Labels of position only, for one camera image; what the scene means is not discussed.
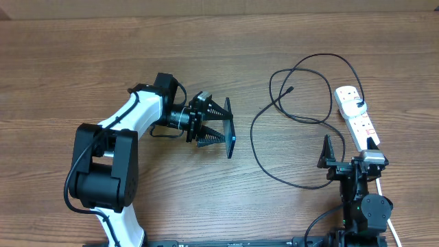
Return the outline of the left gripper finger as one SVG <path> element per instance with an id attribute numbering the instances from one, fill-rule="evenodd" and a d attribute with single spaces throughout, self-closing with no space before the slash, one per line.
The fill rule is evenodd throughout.
<path id="1" fill-rule="evenodd" d="M 225 136 L 210 127 L 202 126 L 200 131 L 197 133 L 198 148 L 224 142 Z"/>
<path id="2" fill-rule="evenodd" d="M 221 107 L 219 104 L 211 100 L 207 105 L 207 110 L 204 114 L 205 120 L 232 120 L 233 114 L 230 106 L 230 100 L 225 99 L 224 106 Z"/>

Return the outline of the blue Samsung Galaxy smartphone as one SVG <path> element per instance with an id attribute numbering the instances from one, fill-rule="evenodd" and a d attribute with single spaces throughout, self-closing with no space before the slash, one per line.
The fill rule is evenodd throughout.
<path id="1" fill-rule="evenodd" d="M 231 109 L 230 99 L 227 97 L 224 104 L 224 109 L 228 111 L 230 117 L 227 120 L 223 120 L 224 128 L 224 140 L 226 144 L 226 156 L 232 158 L 233 150 L 236 143 L 235 126 L 233 122 L 233 113 Z"/>

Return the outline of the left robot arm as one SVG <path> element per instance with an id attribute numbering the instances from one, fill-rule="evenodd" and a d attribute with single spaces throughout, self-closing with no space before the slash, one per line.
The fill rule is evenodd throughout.
<path id="1" fill-rule="evenodd" d="M 108 238 L 106 246 L 147 246 L 147 232 L 134 212 L 139 186 L 139 140 L 156 126 L 179 130 L 199 148 L 225 144 L 231 158 L 236 142 L 229 99 L 223 106 L 201 91 L 175 103 L 183 85 L 158 73 L 152 85 L 128 89 L 129 100 L 98 124 L 81 124 L 75 133 L 72 164 L 63 197 L 73 212 L 95 215 Z"/>

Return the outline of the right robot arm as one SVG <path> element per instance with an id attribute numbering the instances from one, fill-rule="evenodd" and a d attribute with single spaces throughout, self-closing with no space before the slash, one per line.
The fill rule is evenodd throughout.
<path id="1" fill-rule="evenodd" d="M 343 227 L 330 230 L 323 237 L 322 246 L 386 246 L 387 221 L 393 203 L 385 196 L 370 193 L 368 183 L 381 177 L 389 164 L 372 138 L 367 149 L 349 162 L 337 162 L 330 136 L 324 138 L 317 167 L 327 170 L 327 180 L 340 182 Z"/>

